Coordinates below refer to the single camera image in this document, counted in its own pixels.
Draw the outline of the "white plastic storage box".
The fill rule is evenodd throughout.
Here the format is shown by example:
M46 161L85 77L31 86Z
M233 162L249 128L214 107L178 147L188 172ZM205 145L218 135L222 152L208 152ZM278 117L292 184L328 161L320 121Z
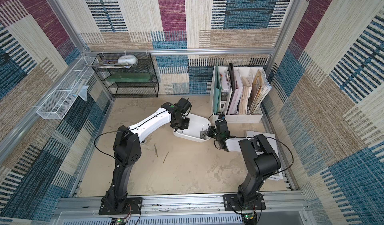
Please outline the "white plastic storage box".
M211 125L211 122L207 118L204 118L195 114L189 114L188 118L190 118L188 129L177 130L176 132L173 131L173 134L176 137L187 139L187 140L198 142L198 143L203 143L208 141L208 140L203 141L199 139L199 131L208 129L209 126Z

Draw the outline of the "white Inedia magazine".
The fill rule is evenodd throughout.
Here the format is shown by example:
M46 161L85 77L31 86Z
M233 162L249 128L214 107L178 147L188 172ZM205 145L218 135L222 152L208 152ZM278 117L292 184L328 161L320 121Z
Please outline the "white Inedia magazine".
M271 147L274 149L276 155L278 156L278 158L280 157L280 154L279 154L279 149L278 149L278 146L277 146L277 142L275 140L275 135L274 134L269 134L269 133L261 133L261 132L255 132L255 131L246 131L246 137L254 137L256 135L264 135L269 144L271 145ZM282 169L279 169L279 173L278 174L275 174L275 175L271 175L269 177L269 180L273 180L273 181L279 181L279 180L282 180L283 179L283 174L282 174Z

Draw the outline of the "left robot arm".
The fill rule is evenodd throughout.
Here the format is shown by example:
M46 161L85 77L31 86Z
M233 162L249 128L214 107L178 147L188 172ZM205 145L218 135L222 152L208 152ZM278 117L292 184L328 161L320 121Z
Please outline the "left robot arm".
M127 200L129 177L134 164L142 155L141 142L152 132L165 124L175 131L189 127L187 117L192 105L188 99L181 98L177 103L164 103L152 115L129 127L120 126L114 141L115 168L111 186L101 200L99 215L119 215L129 212Z

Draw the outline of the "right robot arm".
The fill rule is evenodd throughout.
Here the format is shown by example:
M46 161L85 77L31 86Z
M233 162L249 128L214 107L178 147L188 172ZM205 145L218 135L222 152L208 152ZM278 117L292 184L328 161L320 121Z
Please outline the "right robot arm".
M247 175L235 195L224 195L225 210L265 210L266 205L260 190L265 181L279 173L281 161L268 141L258 134L252 137L234 137L228 130L227 121L220 119L208 127L207 136L214 139L218 149L226 152L240 152Z

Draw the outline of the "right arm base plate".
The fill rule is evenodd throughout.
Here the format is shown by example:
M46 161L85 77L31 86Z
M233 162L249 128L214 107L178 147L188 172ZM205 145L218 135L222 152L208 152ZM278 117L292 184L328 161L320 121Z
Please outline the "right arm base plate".
M251 198L248 202L245 199L240 201L237 194L224 194L223 202L225 211L256 211L265 210L266 204L264 197L261 193L256 193L256 196Z

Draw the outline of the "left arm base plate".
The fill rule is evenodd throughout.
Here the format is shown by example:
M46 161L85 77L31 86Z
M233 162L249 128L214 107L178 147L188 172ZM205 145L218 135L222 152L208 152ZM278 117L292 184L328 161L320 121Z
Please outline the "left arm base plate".
M114 198L105 198L101 200L99 215L138 215L141 213L141 205L143 198L127 197L120 200Z

